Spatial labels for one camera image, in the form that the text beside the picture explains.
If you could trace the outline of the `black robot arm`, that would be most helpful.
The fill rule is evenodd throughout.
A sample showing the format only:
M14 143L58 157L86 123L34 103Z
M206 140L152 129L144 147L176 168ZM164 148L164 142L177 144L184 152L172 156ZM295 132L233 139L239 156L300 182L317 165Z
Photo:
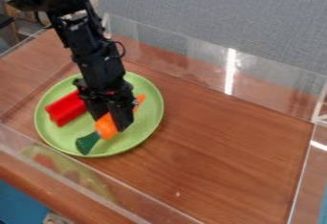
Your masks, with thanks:
M44 12L81 78L78 96L93 119L112 116L118 131L133 123L133 86L124 80L124 46L104 36L102 20L90 0L5 0L20 11Z

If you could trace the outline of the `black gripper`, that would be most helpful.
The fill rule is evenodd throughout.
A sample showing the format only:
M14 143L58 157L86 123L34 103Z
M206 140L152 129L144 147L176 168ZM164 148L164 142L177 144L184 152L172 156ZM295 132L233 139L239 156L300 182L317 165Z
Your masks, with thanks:
M78 41L72 46L72 60L81 74L74 85L86 111L94 121L108 112L118 132L133 123L133 86L125 81L124 55L124 45L109 39Z

